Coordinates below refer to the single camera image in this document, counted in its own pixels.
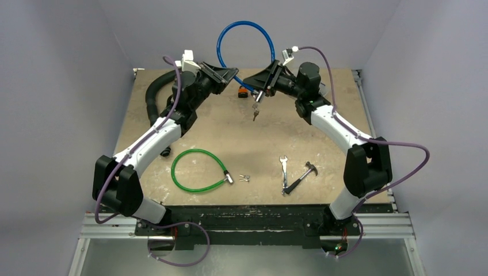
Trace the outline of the blue cable lock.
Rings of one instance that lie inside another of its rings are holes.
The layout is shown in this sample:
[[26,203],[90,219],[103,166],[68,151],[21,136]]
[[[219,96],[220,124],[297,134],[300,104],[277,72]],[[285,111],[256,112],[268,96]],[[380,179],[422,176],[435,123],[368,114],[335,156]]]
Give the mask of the blue cable lock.
[[233,28],[236,28],[238,26],[249,26],[249,27],[252,27],[256,30],[258,30],[266,39],[266,42],[268,43],[268,47],[269,47],[269,50],[270,50],[270,61],[273,62],[275,59],[276,59],[276,52],[275,52],[275,46],[274,46],[274,43],[270,37],[270,35],[268,34],[268,32],[259,24],[255,23],[255,22],[252,22],[252,21],[246,21],[246,20],[241,20],[241,21],[235,21],[229,25],[227,25],[220,33],[218,39],[217,39],[217,42],[216,42],[216,55],[217,55],[217,59],[221,65],[221,67],[223,68],[227,68],[224,60],[223,60],[223,56],[222,56],[222,42],[223,42],[223,39],[225,37],[225,35]]

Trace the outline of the orange black padlock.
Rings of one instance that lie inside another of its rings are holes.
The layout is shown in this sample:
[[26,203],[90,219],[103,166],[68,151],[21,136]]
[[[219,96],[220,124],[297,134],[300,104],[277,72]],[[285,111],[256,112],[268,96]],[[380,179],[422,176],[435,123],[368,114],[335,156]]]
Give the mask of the orange black padlock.
[[247,98],[249,96],[249,91],[244,86],[240,86],[238,89],[238,98]]

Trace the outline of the silver blue lock keys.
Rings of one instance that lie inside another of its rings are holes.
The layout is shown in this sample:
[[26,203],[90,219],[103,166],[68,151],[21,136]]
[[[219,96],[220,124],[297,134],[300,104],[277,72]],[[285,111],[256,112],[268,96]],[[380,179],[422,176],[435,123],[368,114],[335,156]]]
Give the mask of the silver blue lock keys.
[[260,104],[255,102],[252,106],[253,108],[253,121],[256,120],[257,116],[259,115],[260,113]]

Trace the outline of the silver green lock keys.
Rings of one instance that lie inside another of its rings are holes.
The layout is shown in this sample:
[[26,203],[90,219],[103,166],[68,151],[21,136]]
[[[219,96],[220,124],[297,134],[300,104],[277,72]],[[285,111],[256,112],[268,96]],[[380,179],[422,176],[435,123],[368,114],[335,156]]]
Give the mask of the silver green lock keys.
[[239,179],[240,182],[250,182],[250,176],[249,175],[239,174],[239,176],[240,176],[240,179]]

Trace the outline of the green cable lock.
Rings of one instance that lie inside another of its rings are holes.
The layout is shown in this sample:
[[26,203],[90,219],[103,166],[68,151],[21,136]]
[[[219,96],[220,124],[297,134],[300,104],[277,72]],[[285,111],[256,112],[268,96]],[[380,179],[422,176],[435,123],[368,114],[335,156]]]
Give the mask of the green cable lock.
[[[190,154],[198,154],[198,155],[205,155],[207,158],[210,158],[213,160],[216,165],[220,168],[220,176],[221,179],[215,181],[214,183],[210,183],[208,179],[208,175],[206,172],[204,172],[204,169],[207,167],[206,165],[203,166],[203,168],[182,168],[180,170],[180,161],[185,159],[188,155]],[[172,164],[171,164],[171,179],[173,183],[182,191],[187,192],[187,193],[193,193],[193,194],[203,194],[203,193],[208,193],[211,192],[217,188],[220,188],[223,186],[225,183],[232,185],[235,183],[234,178],[231,176],[231,173],[227,169],[227,167],[224,165],[224,163],[213,153],[204,150],[204,149],[188,149],[180,154],[178,154]],[[197,187],[193,186],[186,186],[188,181],[197,181],[201,182]]]

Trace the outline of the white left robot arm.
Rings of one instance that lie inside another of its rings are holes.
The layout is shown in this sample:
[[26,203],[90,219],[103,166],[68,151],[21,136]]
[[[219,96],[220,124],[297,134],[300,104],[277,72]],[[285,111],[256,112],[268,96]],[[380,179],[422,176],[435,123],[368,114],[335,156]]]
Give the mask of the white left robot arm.
[[221,68],[202,62],[194,70],[175,70],[173,100],[150,128],[113,157],[102,155],[95,163],[92,197],[95,212],[102,205],[125,217],[149,222],[157,235],[171,230],[169,210],[143,193],[140,177],[164,149],[180,139],[197,120],[197,108],[211,95],[220,94],[238,74],[235,67]]

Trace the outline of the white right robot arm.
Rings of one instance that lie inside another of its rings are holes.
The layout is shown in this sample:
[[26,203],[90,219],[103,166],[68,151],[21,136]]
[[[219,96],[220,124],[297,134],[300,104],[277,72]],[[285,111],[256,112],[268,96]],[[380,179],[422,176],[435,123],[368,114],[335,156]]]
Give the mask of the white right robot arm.
[[299,117],[325,133],[345,153],[345,187],[323,218],[328,233],[336,234],[344,229],[345,220],[352,216],[361,200],[391,182],[391,158],[385,139],[374,139],[363,133],[334,110],[332,103],[320,93],[321,75],[316,64],[304,62],[293,75],[275,60],[243,79],[243,84],[267,97],[278,91],[293,97]]

